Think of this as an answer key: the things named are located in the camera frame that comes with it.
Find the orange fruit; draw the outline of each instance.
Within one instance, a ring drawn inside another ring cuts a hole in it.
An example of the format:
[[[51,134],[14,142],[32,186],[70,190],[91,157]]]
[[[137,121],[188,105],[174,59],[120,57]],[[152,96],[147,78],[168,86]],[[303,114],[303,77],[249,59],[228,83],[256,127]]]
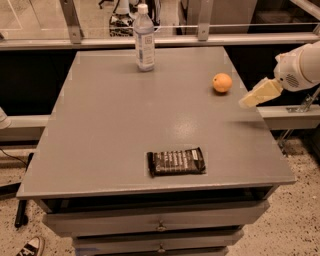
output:
[[[214,76],[212,79],[213,88],[217,92],[227,92],[232,86],[232,79],[228,74],[219,73]]]

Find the speckled floor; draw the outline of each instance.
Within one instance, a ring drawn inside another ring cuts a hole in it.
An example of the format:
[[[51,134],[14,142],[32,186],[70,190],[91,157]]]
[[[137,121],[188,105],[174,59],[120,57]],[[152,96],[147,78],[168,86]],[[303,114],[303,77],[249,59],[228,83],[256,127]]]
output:
[[[320,170],[307,146],[292,138],[286,144],[288,164],[296,175],[294,185],[280,187],[269,199],[270,208],[252,225],[244,227],[244,237],[229,248],[228,256],[320,255]],[[10,151],[26,160],[28,150]],[[23,177],[22,164],[0,152],[0,184],[13,183]],[[29,224],[14,228],[18,201],[0,201],[0,252],[16,255],[33,236],[45,238],[44,256],[75,255],[71,239],[60,238],[41,220],[42,210],[29,201]]]

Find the drawer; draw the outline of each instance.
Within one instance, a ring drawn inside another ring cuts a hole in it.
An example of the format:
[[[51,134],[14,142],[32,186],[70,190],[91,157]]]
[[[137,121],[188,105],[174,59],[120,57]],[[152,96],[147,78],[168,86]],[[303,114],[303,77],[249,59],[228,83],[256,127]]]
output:
[[[225,256],[228,253],[227,247],[213,247],[213,248],[204,248],[204,249],[187,249],[187,250],[169,250],[164,253],[161,252],[135,252],[132,253],[117,253],[117,254],[101,254],[95,248],[89,248],[88,250],[76,250],[76,256],[93,256],[93,255],[107,255],[107,256]]]
[[[186,249],[226,247],[243,236],[242,230],[173,232],[74,239],[73,246],[83,255],[178,252]]]
[[[138,232],[165,232],[254,223],[268,201],[195,204],[147,209],[48,214],[43,222],[60,236],[93,236]]]

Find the black cable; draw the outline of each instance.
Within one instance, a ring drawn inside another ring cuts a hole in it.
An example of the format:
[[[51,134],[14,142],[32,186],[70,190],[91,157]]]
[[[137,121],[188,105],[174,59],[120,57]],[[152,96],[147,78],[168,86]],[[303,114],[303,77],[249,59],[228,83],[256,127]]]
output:
[[[25,161],[23,161],[22,159],[20,159],[19,157],[15,157],[15,156],[11,156],[11,155],[7,154],[6,152],[3,151],[2,148],[0,148],[0,151],[2,151],[2,153],[5,154],[5,155],[8,156],[8,157],[11,157],[11,158],[14,158],[14,159],[16,159],[16,160],[19,160],[19,161],[22,162],[26,167],[28,166],[28,164],[27,164]]]

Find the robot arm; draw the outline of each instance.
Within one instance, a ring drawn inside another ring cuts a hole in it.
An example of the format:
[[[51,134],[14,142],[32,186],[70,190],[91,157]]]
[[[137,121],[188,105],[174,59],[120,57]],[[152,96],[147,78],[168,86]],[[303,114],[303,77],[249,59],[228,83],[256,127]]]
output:
[[[243,108],[256,106],[281,95],[281,91],[310,89],[320,83],[320,41],[306,44],[276,56],[275,79],[262,79],[239,104]]]

